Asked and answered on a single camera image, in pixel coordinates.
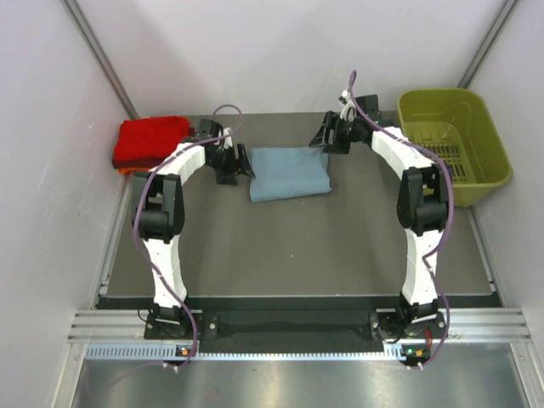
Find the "white wall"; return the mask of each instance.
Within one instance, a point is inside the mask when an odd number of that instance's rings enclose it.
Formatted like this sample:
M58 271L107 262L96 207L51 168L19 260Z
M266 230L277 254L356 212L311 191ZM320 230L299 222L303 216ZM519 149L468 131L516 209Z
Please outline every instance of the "white wall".
M102 261L125 115L60 1L0 13L0 406L40 407Z
M471 89L482 95L513 179L477 206L509 303L520 306L544 360L544 7L519 2Z
M357 91L393 109L456 86L496 0L79 0L141 116L337 109Z

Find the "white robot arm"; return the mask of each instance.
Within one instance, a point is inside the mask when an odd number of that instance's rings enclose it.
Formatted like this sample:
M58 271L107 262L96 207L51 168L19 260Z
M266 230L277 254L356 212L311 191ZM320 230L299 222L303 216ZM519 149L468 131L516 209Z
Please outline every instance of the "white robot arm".
M218 184L237 185L235 177L244 174L254 178L243 144L235 146L229 135L229 128L223 129L214 121L201 120L195 138L178 144L176 150L165 159L175 160L161 167L157 172L146 197L139 220L139 235L144 239L150 260L161 271L162 277L173 291L185 300L187 288L181 277L179 261L179 234L184 225L184 203L182 186L199 168L208 165L215 169ZM203 145L193 145L203 139L224 139ZM142 195L149 172L138 172L133 178L133 216ZM154 304L163 309L179 307L179 302L162 284L161 277L153 274L155 282Z
M354 101L348 91L340 97L340 114L326 113L320 130L310 142L327 153L348 154L353 142L363 142L380 155L400 179L397 215L407 238L406 278L400 294L399 319L403 326L434 320L438 313L438 296L423 256L438 244L445 228L448 197L445 177L433 161L403 144L407 138L397 127L387 127L377 108L377 96L357 98L357 103L375 122L386 126L395 136L374 131L355 115ZM437 255L426 258L430 272L436 273Z

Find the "green plastic basket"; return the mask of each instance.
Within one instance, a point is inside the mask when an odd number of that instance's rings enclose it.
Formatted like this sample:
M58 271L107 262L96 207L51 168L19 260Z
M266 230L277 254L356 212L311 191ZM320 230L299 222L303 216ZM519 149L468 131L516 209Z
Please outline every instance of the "green plastic basket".
M512 176L512 167L485 102L461 88L417 89L398 102L404 135L453 172L457 207L469 207Z

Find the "light blue cloth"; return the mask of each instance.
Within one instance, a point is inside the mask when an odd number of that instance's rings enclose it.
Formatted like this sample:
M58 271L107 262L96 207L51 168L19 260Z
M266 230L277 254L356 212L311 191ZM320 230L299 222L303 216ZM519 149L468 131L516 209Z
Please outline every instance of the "light blue cloth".
M249 195L253 202L280 200L331 191L326 173L329 157L310 147L253 149Z

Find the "red cloth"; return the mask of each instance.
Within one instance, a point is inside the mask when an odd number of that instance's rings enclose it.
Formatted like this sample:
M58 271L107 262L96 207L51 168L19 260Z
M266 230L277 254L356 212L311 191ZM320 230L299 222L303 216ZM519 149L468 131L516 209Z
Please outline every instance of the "red cloth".
M172 154L182 139L191 135L189 125L190 122L182 116L149 117L123 122L113 150L116 168L119 168L119 163L137 160L160 159L162 162Z
M111 161L111 164L113 164L113 167L117 170L120 170L122 168L143 168L149 170L150 168L158 166L162 162L164 162L164 159L150 157L149 159L126 161L117 161L116 159L113 159Z

